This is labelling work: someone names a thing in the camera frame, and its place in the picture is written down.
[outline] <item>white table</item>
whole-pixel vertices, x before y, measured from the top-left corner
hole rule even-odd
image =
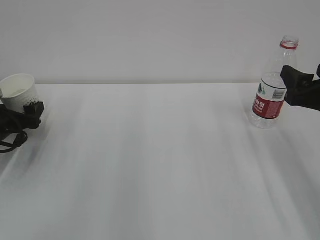
[[[319,240],[320,112],[248,123],[257,84],[38,85],[0,155],[1,240]]]

